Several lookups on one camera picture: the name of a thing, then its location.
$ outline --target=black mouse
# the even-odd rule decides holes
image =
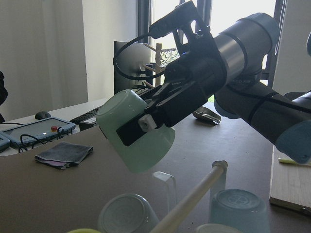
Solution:
[[[35,115],[35,119],[37,119],[37,120],[42,120],[42,119],[45,119],[45,118],[48,118],[48,117],[51,117],[51,115],[48,112],[45,112],[45,111],[38,112]]]

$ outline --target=cutting board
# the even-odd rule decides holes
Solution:
[[[279,163],[280,157],[289,159],[274,147],[270,203],[304,213],[310,210],[311,213],[311,166]]]

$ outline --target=wall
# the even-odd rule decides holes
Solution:
[[[83,0],[88,99],[113,95],[113,41],[137,37],[136,0]]]
[[[311,57],[306,42],[311,32],[311,1],[287,0],[273,89],[281,94],[311,90]]]
[[[82,0],[1,0],[6,120],[87,101]]]

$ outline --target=keyboard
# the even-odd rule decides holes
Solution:
[[[94,108],[91,111],[88,111],[87,113],[84,113],[84,114],[82,114],[80,116],[77,116],[76,118],[70,120],[70,122],[72,122],[72,123],[77,125],[77,124],[79,124],[79,122],[87,120],[87,119],[95,116],[100,108],[101,108],[101,106],[97,107],[97,108]]]

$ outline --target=gray towel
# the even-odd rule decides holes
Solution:
[[[79,165],[93,151],[93,147],[60,142],[56,146],[35,156],[35,160],[56,168],[65,169]]]

